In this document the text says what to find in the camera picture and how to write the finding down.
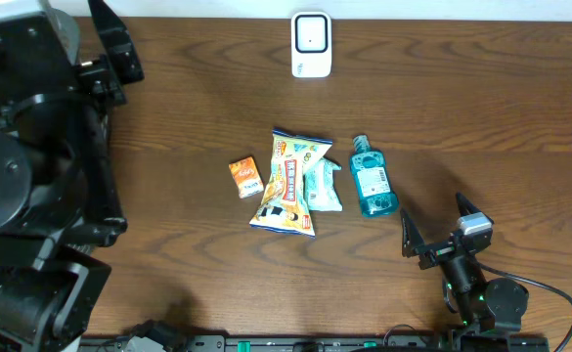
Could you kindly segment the large yellow snack bag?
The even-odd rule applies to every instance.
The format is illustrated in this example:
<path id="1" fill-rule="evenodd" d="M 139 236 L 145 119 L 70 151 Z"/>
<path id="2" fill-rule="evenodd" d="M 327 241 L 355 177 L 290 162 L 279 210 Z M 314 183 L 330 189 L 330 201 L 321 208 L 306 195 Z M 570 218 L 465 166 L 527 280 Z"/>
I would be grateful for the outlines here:
<path id="1" fill-rule="evenodd" d="M 252 228 L 314 238 L 310 209 L 304 196 L 304 175 L 332 146 L 323 138 L 291 135 L 274 129 L 269 181 Z"/>

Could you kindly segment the light green wipes packet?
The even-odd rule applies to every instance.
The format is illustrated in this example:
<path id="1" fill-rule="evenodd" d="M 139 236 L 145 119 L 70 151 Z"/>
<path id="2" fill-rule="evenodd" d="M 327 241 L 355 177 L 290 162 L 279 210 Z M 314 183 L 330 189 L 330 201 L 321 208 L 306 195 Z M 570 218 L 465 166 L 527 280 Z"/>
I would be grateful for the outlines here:
<path id="1" fill-rule="evenodd" d="M 304 175 L 304 196 L 312 211 L 336 211 L 343 206 L 334 188 L 333 172 L 341 167 L 334 162 L 321 158 Z"/>

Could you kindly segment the teal mouthwash bottle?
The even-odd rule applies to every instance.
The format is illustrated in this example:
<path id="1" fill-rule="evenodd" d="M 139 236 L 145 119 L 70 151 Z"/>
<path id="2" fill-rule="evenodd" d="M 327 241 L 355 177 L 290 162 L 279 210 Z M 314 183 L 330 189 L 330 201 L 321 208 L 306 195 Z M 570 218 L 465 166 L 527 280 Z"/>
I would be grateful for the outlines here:
<path id="1" fill-rule="evenodd" d="M 353 145 L 349 166 L 362 214 L 374 218 L 394 213 L 399 200 L 392 189 L 383 153 L 371 146 L 367 135 L 356 136 Z"/>

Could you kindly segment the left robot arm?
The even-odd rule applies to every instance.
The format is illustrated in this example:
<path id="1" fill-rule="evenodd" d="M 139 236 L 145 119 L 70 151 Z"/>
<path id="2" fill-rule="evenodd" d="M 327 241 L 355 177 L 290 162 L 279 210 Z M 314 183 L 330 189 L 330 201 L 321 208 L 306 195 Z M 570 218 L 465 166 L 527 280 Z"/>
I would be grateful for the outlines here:
<path id="1" fill-rule="evenodd" d="M 104 47 L 79 57 L 75 19 L 0 1 L 0 351 L 74 351 L 127 229 L 110 165 L 110 114 L 143 79 L 127 27 L 89 0 Z"/>

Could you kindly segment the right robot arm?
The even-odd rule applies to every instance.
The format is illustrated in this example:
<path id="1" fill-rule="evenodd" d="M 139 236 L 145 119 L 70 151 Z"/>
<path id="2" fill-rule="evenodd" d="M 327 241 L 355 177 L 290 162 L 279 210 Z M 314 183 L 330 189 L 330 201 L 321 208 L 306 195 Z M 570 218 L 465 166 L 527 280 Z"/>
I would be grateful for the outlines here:
<path id="1" fill-rule="evenodd" d="M 449 330 L 443 346 L 455 351 L 509 351 L 510 336 L 521 330 L 528 290 L 512 279 L 488 281 L 476 254 L 491 244 L 494 221 L 457 193 L 460 213 L 456 230 L 436 243 L 426 243 L 405 209 L 400 211 L 402 255 L 418 258 L 422 270 L 438 267 L 449 309 L 462 325 Z"/>

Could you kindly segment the orange small snack box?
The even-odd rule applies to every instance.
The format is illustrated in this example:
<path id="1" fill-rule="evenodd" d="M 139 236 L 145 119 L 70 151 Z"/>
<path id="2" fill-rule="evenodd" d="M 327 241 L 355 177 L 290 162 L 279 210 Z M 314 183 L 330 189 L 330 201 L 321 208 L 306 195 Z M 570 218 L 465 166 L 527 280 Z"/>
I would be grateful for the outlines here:
<path id="1" fill-rule="evenodd" d="M 238 188 L 239 198 L 248 198 L 264 191 L 264 184 L 252 156 L 229 164 Z"/>

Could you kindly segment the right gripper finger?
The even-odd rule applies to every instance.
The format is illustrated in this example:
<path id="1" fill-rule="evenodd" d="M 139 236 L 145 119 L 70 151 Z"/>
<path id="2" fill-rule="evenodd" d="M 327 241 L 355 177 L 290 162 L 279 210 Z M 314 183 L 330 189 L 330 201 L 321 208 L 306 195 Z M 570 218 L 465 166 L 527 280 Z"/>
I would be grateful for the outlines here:
<path id="1" fill-rule="evenodd" d="M 402 255 L 404 257 L 422 255 L 426 245 L 417 226 L 405 208 L 400 210 L 400 216 L 402 222 Z"/>
<path id="2" fill-rule="evenodd" d="M 456 193 L 456 202 L 458 211 L 460 213 L 460 218 L 458 220 L 459 224 L 468 223 L 494 223 L 494 220 L 482 212 L 478 207 L 476 207 L 464 194 Z"/>

